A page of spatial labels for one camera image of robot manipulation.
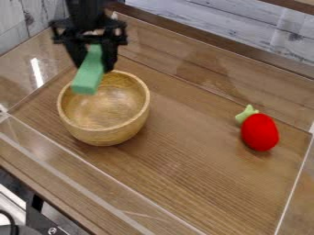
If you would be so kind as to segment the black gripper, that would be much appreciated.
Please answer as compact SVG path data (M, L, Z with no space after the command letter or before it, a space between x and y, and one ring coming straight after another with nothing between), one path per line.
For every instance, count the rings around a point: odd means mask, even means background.
M109 73L118 61L118 45L128 45L128 23L118 20L121 36L114 35L114 21L106 14L112 0L66 0L69 18L53 20L53 41L66 44L77 67L88 55L86 44L101 44L104 71Z

